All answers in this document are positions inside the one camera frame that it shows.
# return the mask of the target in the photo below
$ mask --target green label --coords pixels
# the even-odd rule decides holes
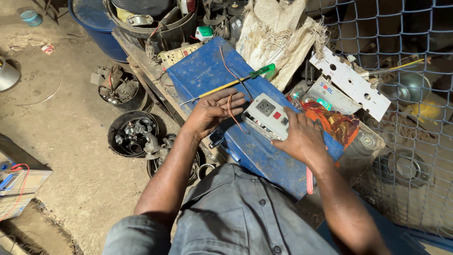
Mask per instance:
[[[324,100],[322,98],[318,98],[316,102],[322,104],[328,111],[330,111],[330,108],[332,108],[332,105]]]
[[[211,36],[212,28],[210,26],[198,27],[202,36]]]

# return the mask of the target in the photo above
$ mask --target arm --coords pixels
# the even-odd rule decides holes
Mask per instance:
[[[288,107],[284,110],[289,120],[288,139],[271,143],[313,172],[330,230],[355,254],[390,254],[372,217],[335,169],[320,127],[303,113]]]
[[[243,109],[237,107],[246,100],[244,93],[238,93],[235,88],[223,89],[200,99],[179,131],[165,162],[141,194],[135,207],[136,215],[146,214],[168,228],[172,227],[183,202],[198,145],[229,117],[227,102],[230,96],[233,115],[240,114]]]

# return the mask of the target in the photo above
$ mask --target red switch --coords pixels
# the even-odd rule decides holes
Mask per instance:
[[[282,115],[281,115],[281,113],[279,113],[279,112],[275,112],[274,115],[273,115],[273,117],[274,117],[275,119],[279,119],[280,116],[282,116]]]

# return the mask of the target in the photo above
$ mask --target green screwdriver handle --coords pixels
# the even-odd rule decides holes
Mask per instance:
[[[275,64],[273,64],[273,63],[269,64],[267,66],[264,66],[264,67],[260,68],[257,71],[250,72],[250,78],[255,79],[259,75],[265,74],[265,73],[267,73],[269,71],[272,71],[274,69],[275,69]]]

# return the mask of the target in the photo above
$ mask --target person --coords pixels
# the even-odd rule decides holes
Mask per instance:
[[[281,190],[236,164],[215,168],[183,201],[196,150],[226,118],[243,112],[244,93],[227,88],[199,100],[167,159],[149,181],[135,215],[109,231],[103,254],[336,254]],[[288,139],[278,149],[314,176],[330,231],[354,254],[390,254],[372,217],[326,152],[320,127],[284,108]],[[177,229],[170,231],[178,212]]]

